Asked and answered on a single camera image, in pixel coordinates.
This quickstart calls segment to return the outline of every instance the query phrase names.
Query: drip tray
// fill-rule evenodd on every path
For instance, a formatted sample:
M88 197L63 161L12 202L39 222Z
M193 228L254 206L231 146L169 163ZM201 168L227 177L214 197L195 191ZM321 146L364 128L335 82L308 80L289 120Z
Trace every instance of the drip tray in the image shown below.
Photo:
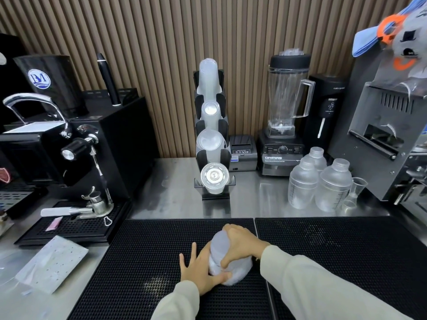
M64 206L83 207L86 206L86 202L60 201L55 205L55 207ZM114 209L108 214L113 221L110 226L105 226L104 218L76 219L77 215L66 215L55 230L45 231L56 217L41 217L15 244L19 246L45 245L55 236L64 237L78 244L111 242L130 208L130 201L115 202Z
M180 280L179 253L189 262L226 223L255 233L253 219L125 220L95 270L69 320L149 320ZM200 298L197 319L272 320L259 263L233 286L216 286Z
M305 255L414 320L427 319L427 247L392 217L256 218L258 236ZM294 319L273 287L278 320Z

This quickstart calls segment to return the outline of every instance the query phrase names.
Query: receipt printer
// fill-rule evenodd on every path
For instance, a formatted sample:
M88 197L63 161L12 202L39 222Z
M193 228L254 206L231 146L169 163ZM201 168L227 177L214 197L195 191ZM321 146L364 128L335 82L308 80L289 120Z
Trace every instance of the receipt printer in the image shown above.
M230 172L255 171L257 169L257 147L255 139L250 135L230 136L232 160Z

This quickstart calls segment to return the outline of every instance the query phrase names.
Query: espresso machine knob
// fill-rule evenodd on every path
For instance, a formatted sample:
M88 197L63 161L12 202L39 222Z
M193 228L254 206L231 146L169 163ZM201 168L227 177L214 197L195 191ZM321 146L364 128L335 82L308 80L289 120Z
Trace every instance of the espresso machine knob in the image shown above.
M77 160L91 152L92 144L83 138L76 138L73 142L61 149L61 154L66 160Z

